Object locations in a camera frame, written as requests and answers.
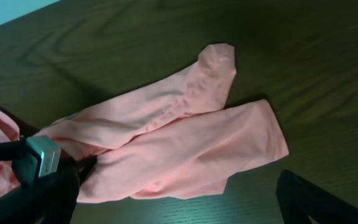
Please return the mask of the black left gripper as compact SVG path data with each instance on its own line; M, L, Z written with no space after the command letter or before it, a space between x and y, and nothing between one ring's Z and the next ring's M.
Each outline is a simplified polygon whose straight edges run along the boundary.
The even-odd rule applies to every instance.
M80 187L97 157L62 159L55 173L0 197L0 223L70 223Z

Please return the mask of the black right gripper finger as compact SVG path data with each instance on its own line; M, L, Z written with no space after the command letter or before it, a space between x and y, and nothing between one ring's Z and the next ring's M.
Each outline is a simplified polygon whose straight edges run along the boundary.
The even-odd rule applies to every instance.
M358 208L337 198L290 170L277 181L276 197L284 224L358 223Z

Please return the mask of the pink t-shirt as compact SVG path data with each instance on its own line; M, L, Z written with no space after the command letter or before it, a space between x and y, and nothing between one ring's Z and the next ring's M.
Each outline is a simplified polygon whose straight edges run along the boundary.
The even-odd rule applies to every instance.
M80 203L221 194L233 174L289 153L268 101L225 108L235 76L234 47L209 45L189 67L39 134L76 160L98 158Z

